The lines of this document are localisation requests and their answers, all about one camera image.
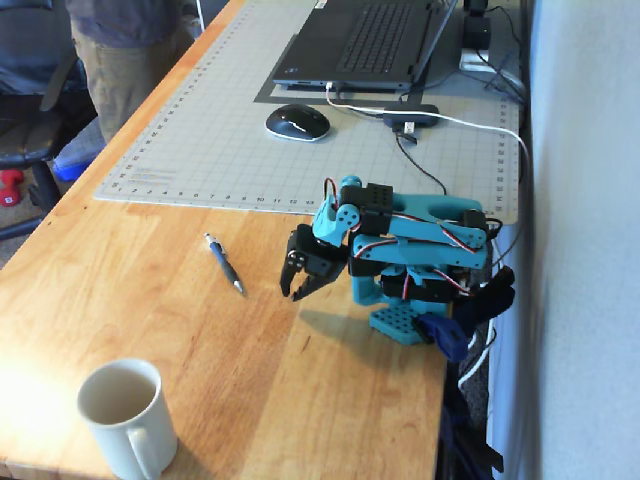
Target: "white wall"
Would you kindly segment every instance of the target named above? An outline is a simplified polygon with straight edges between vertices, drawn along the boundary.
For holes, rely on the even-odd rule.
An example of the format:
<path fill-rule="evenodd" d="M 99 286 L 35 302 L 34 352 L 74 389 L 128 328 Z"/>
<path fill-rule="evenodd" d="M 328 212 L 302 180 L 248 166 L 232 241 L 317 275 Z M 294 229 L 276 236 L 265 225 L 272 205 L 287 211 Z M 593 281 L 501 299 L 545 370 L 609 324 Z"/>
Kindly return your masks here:
<path fill-rule="evenodd" d="M 533 246 L 491 440 L 503 478 L 638 479 L 640 1 L 537 0 L 531 83 Z"/>

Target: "white mug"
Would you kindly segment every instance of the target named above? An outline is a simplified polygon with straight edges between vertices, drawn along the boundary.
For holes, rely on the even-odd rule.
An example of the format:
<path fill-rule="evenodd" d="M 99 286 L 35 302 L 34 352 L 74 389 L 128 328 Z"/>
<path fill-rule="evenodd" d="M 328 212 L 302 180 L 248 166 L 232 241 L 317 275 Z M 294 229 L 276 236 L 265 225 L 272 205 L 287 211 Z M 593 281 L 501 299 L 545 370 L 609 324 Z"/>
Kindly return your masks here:
<path fill-rule="evenodd" d="M 160 373 L 149 362 L 126 358 L 94 370 L 78 392 L 78 411 L 119 478 L 157 478 L 176 454 Z"/>

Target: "laptop keyboard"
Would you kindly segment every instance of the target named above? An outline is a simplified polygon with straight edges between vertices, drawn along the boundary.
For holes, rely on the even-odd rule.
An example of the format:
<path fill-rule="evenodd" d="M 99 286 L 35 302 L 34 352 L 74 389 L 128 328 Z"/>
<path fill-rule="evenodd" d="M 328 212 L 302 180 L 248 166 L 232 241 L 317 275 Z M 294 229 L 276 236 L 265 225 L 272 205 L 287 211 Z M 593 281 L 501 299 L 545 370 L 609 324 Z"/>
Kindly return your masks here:
<path fill-rule="evenodd" d="M 388 73 L 410 12 L 409 3 L 365 5 L 342 52 L 338 71 Z"/>

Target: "red wire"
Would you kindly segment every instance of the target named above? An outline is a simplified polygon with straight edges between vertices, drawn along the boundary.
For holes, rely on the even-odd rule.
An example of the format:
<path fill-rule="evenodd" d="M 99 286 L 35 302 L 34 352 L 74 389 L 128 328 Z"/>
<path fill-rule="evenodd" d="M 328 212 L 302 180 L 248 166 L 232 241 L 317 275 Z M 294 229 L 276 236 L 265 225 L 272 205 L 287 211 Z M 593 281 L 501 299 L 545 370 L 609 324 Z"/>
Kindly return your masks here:
<path fill-rule="evenodd" d="M 327 198 L 327 182 L 331 183 L 331 187 L 333 188 L 333 209 L 338 210 L 338 189 L 336 188 L 336 182 L 334 182 L 331 177 L 324 179 L 324 198 Z"/>
<path fill-rule="evenodd" d="M 360 258 L 362 256 L 362 254 L 368 250 L 371 250 L 373 247 L 380 247 L 382 245 L 391 245 L 391 244 L 395 244 L 398 243 L 397 240 L 384 240 L 382 242 L 374 242 L 374 243 L 370 243 L 369 245 L 365 245 L 364 247 L 362 247 L 358 253 L 356 253 L 353 258 Z"/>
<path fill-rule="evenodd" d="M 394 217 L 406 218 L 407 220 L 414 220 L 416 222 L 426 222 L 426 220 L 423 220 L 420 217 L 414 217 L 413 215 L 409 215 L 407 213 L 393 212 L 392 215 Z"/>
<path fill-rule="evenodd" d="M 444 233 L 447 237 L 449 237 L 451 240 L 453 240 L 455 242 L 455 244 L 458 245 L 460 248 L 462 248 L 463 250 L 466 250 L 469 253 L 477 253 L 476 249 L 471 248 L 471 247 L 465 245 L 464 243 L 462 243 L 462 241 L 460 241 L 460 239 L 458 237 L 456 237 L 453 233 L 448 231 L 442 225 L 440 225 L 440 228 L 442 228 L 442 233 Z"/>
<path fill-rule="evenodd" d="M 402 289 L 402 299 L 406 300 L 407 299 L 407 292 L 409 291 L 409 279 L 411 278 L 411 275 L 409 275 L 409 272 L 407 272 L 407 277 L 404 279 L 404 288 Z"/>
<path fill-rule="evenodd" d="M 447 282 L 449 282 L 451 285 L 453 285 L 454 287 L 456 287 L 458 290 L 460 290 L 461 292 L 465 292 L 465 293 L 469 293 L 469 290 L 464 288 L 462 285 L 460 285 L 458 282 L 456 282 L 453 278 L 451 278 L 449 275 L 447 275 L 446 273 L 441 272 L 440 270 L 438 270 L 437 268 L 433 269 L 433 273 L 440 275 L 442 278 L 444 278 Z"/>

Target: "khaki pants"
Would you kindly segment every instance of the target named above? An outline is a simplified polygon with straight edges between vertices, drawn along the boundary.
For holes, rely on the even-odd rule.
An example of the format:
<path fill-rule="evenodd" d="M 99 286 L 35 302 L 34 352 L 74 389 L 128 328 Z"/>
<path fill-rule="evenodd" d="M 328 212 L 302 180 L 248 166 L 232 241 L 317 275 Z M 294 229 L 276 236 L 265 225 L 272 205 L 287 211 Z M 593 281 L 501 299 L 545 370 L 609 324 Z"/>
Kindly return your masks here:
<path fill-rule="evenodd" d="M 107 142 L 193 43 L 182 26 L 168 39 L 140 48 L 108 47 L 80 33 L 73 22 L 71 29 Z"/>

